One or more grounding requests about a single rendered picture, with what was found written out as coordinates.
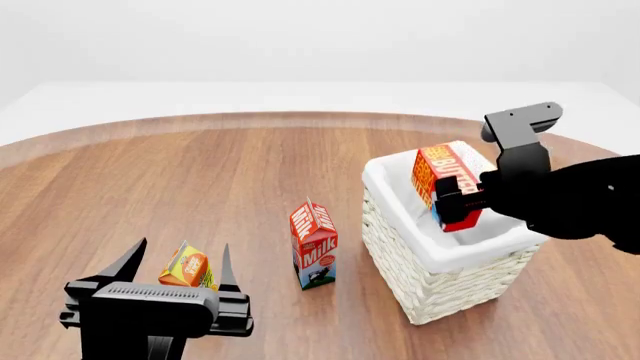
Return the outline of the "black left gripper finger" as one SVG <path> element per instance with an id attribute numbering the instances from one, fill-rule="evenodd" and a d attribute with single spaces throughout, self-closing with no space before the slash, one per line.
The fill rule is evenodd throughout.
<path id="1" fill-rule="evenodd" d="M 239 292 L 239 287 L 232 270 L 231 257 L 230 257 L 228 244 L 225 245 L 223 257 L 222 257 L 219 290 L 226 291 L 226 292 L 236 292 L 236 293 Z"/>
<path id="2" fill-rule="evenodd" d="M 96 275 L 99 284 L 110 284 L 114 281 L 132 282 L 143 260 L 147 239 L 143 238 L 133 245 L 118 260 Z"/>

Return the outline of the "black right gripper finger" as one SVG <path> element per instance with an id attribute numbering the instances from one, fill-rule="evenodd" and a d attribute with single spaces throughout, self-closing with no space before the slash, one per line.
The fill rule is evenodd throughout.
<path id="1" fill-rule="evenodd" d="M 432 215 L 445 233 L 471 229 L 484 209 L 484 194 L 475 184 L 471 192 L 464 194 L 455 176 L 438 179 L 435 182 L 435 201 Z"/>

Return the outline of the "red orange butter box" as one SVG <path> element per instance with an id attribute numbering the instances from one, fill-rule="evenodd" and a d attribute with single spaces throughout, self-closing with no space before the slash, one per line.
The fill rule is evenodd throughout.
<path id="1" fill-rule="evenodd" d="M 481 173 L 494 170 L 497 170 L 497 167 L 476 149 L 464 141 L 456 140 L 418 149 L 411 182 L 431 217 L 439 223 L 445 233 L 451 233 L 474 227 L 482 211 L 474 210 L 463 221 L 457 223 L 443 223 L 434 205 L 437 199 L 436 181 L 455 176 L 461 194 L 473 194 L 479 191 L 477 185 L 480 183 Z"/>

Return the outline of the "white cloth basket liner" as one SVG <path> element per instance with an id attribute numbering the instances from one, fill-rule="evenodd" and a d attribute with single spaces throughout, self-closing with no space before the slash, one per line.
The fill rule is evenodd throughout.
<path id="1" fill-rule="evenodd" d="M 478 266 L 548 240 L 524 221 L 484 209 L 475 227 L 443 232 L 411 183 L 415 149 L 373 158 L 362 180 L 386 221 L 428 272 Z"/>

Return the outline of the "white wicker basket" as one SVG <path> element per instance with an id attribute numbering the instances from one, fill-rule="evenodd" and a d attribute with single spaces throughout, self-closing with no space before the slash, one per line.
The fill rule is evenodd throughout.
<path id="1" fill-rule="evenodd" d="M 428 272 L 386 221 L 365 185 L 362 238 L 380 275 L 414 325 L 429 323 L 497 298 L 543 244 L 478 266 L 451 272 Z"/>

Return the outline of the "orange juice carton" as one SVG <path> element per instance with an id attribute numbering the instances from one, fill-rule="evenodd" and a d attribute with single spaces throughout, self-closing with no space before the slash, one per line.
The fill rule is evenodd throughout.
<path id="1" fill-rule="evenodd" d="M 158 281 L 163 285 L 218 290 L 208 257 L 187 241 L 182 242 L 174 252 Z"/>

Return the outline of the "red white milk carton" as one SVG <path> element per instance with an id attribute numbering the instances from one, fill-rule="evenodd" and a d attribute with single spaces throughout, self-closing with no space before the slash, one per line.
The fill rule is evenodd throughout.
<path id="1" fill-rule="evenodd" d="M 307 199 L 289 216 L 292 262 L 302 290 L 336 280 L 338 233 L 324 206 Z"/>

